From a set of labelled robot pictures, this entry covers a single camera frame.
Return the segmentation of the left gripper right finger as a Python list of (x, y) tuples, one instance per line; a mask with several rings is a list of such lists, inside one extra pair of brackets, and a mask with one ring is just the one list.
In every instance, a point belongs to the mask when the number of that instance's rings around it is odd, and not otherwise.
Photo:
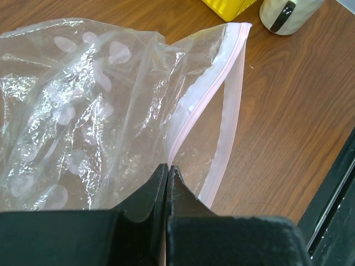
[(218, 216), (170, 169), (167, 265), (311, 265), (300, 230), (279, 216)]

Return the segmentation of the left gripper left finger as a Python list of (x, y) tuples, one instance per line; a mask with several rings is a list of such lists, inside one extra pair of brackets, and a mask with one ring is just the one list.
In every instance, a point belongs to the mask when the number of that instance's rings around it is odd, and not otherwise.
[(168, 167), (114, 208), (1, 213), (2, 265), (164, 265)]

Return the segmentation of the clear pink zip bag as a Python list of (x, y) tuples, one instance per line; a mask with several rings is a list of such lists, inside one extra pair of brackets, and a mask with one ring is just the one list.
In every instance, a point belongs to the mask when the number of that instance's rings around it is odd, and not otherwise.
[(173, 44), (83, 18), (1, 35), (1, 210), (102, 209), (165, 163), (210, 207), (234, 143), (250, 23)]

